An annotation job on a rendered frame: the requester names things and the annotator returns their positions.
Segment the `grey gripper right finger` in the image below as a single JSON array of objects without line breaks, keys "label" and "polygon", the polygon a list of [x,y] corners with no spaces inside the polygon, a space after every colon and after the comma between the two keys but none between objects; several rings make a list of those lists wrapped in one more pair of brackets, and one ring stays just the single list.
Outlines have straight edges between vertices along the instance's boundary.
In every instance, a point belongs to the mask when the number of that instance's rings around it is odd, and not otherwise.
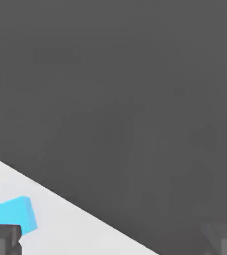
[{"label": "grey gripper right finger", "polygon": [[227,255],[227,224],[204,223],[202,233],[210,242],[217,255]]}]

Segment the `small light blue cube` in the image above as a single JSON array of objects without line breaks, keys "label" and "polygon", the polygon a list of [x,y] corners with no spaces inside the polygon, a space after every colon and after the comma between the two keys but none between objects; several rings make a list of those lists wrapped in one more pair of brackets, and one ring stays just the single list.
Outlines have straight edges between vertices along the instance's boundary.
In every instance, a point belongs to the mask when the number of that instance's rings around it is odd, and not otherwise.
[{"label": "small light blue cube", "polygon": [[22,235],[26,235],[38,228],[31,199],[20,196],[0,203],[0,224],[20,225]]}]

